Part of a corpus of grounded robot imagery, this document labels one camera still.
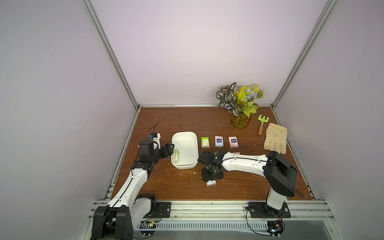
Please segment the blue tempo tissue pack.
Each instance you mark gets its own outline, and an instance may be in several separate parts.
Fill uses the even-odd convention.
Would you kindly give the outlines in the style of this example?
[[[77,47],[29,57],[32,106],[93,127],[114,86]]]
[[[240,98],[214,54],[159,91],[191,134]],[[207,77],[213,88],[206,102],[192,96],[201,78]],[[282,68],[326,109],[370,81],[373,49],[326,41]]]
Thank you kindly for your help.
[[[207,184],[208,187],[210,187],[210,186],[216,185],[217,182],[216,181],[207,181],[206,184]]]

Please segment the green edge tissue pack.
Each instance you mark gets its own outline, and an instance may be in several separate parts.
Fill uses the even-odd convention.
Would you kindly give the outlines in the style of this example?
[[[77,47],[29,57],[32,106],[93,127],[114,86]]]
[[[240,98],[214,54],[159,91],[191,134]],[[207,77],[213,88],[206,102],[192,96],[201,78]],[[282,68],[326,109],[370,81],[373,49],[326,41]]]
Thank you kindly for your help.
[[[176,165],[178,165],[180,162],[180,153],[177,149],[173,150],[172,161]]]

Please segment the white plastic storage box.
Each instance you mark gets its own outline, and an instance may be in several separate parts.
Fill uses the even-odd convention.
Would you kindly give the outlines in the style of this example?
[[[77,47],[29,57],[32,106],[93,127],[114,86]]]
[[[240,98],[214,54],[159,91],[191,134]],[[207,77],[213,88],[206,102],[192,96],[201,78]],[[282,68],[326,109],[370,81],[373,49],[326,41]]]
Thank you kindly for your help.
[[[194,132],[178,132],[172,136],[172,144],[175,145],[180,153],[180,162],[174,164],[171,157],[171,163],[176,169],[192,169],[198,164],[199,149],[198,139]]]

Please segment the green pocket tissue pack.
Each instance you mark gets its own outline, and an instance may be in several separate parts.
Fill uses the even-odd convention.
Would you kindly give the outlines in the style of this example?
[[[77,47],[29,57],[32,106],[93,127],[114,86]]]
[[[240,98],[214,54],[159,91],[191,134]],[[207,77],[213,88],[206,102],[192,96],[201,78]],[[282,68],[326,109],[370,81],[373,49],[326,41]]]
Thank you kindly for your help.
[[[209,137],[201,137],[201,146],[202,146],[202,148],[209,148],[210,147]]]

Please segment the blue pocket tissue pack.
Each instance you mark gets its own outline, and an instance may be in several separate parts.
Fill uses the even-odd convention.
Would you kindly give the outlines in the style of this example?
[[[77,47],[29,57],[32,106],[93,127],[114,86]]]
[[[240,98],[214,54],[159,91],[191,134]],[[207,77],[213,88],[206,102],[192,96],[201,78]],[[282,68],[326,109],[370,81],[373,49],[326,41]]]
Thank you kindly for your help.
[[[216,148],[224,147],[224,138],[222,136],[215,136],[215,147]]]

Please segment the pink pocket tissue pack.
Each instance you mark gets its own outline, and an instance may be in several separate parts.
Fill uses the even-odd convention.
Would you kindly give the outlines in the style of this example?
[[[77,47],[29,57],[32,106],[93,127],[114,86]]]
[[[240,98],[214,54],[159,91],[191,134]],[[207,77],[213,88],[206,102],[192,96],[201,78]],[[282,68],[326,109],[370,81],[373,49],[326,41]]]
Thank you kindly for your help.
[[[239,143],[237,137],[229,137],[230,148],[238,148]]]

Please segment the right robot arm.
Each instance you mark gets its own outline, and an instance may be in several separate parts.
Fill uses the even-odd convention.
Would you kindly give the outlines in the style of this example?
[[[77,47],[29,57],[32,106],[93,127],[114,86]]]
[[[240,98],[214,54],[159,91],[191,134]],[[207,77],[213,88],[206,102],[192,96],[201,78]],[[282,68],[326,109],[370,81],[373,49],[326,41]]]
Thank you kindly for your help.
[[[212,154],[203,151],[198,162],[205,166],[202,169],[202,178],[206,183],[222,179],[224,171],[245,172],[266,178],[272,188],[267,196],[266,211],[281,212],[287,198],[296,194],[298,170],[275,151],[260,156],[239,155],[226,151]]]

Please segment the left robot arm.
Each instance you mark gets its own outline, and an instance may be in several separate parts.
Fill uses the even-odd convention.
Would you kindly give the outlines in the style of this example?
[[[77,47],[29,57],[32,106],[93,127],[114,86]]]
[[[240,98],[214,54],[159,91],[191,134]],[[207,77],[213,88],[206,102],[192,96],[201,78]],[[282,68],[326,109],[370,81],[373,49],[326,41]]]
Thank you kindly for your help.
[[[139,194],[161,159],[172,156],[174,144],[160,145],[160,139],[142,140],[139,152],[125,183],[106,206],[98,207],[93,216],[92,240],[100,240],[109,228],[116,240],[132,240],[142,219],[154,215],[157,201],[154,194]]]

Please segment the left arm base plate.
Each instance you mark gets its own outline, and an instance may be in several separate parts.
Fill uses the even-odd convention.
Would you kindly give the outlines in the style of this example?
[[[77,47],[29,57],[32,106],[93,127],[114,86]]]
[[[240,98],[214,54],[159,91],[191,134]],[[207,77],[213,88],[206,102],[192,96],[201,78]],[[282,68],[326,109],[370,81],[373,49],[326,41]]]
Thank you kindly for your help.
[[[144,216],[145,219],[168,219],[171,215],[171,202],[157,202],[153,211]]]

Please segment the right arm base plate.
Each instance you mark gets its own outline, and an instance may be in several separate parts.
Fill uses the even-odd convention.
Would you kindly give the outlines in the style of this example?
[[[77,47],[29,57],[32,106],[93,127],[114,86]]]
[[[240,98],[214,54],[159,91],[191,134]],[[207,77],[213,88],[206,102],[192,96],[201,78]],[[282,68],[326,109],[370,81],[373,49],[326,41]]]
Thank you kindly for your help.
[[[251,218],[259,218],[259,219],[277,219],[277,218],[291,218],[292,215],[290,213],[288,204],[286,202],[283,203],[281,209],[276,210],[267,205],[266,202],[249,202],[246,207],[251,214]]]

